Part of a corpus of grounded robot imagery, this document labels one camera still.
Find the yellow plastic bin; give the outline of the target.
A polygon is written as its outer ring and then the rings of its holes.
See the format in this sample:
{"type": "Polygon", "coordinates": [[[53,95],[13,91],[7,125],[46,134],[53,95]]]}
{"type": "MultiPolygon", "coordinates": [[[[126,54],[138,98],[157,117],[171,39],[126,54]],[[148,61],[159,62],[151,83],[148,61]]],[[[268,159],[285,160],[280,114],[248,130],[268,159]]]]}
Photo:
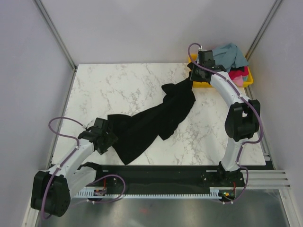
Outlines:
{"type": "MultiPolygon", "coordinates": [[[[242,87],[248,87],[249,85],[251,85],[253,83],[253,77],[252,77],[249,67],[248,67],[248,71],[249,71],[249,74],[247,76],[243,77],[244,84],[242,87]]],[[[193,82],[193,87],[194,88],[211,88],[212,86],[206,82],[193,82]]]]}

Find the black t shirt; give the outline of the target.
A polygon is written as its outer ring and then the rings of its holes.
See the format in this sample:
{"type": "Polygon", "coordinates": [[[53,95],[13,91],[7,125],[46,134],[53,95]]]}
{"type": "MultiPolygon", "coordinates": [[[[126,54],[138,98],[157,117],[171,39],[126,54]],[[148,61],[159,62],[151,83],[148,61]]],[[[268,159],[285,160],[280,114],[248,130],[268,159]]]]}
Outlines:
{"type": "Polygon", "coordinates": [[[136,160],[157,137],[163,141],[169,139],[188,116],[196,101],[190,76],[189,71],[179,82],[173,83],[173,76],[150,74],[143,81],[151,89],[149,96],[157,94],[156,88],[164,92],[160,104],[133,115],[116,113],[107,116],[112,132],[117,136],[113,148],[124,165],[136,160]],[[160,78],[166,79],[167,83],[155,84],[160,78]]]}

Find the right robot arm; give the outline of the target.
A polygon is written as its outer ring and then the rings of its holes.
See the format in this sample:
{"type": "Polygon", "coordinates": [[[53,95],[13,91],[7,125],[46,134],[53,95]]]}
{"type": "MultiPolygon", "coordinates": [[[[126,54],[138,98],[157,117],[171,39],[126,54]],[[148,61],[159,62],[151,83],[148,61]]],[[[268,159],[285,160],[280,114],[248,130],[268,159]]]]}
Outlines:
{"type": "Polygon", "coordinates": [[[260,103],[240,92],[226,69],[215,63],[211,50],[206,51],[199,47],[196,60],[192,55],[189,55],[189,58],[193,64],[190,80],[211,85],[229,107],[224,124],[228,143],[217,170],[218,183],[228,186],[241,173],[243,146],[247,143],[254,144],[250,139],[261,126],[260,103]]]}

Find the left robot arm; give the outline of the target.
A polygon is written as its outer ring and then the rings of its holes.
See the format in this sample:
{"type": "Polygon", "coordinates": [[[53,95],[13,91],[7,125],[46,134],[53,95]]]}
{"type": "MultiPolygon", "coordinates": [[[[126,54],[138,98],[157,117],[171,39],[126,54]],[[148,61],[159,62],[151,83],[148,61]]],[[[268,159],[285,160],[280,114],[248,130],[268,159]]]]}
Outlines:
{"type": "Polygon", "coordinates": [[[113,124],[102,118],[96,118],[94,124],[77,137],[64,137],[75,140],[74,147],[57,164],[34,176],[30,207],[42,215],[61,217],[71,199],[86,185],[101,185],[103,173],[89,166],[82,167],[82,163],[93,152],[104,154],[117,141],[113,124]]]}

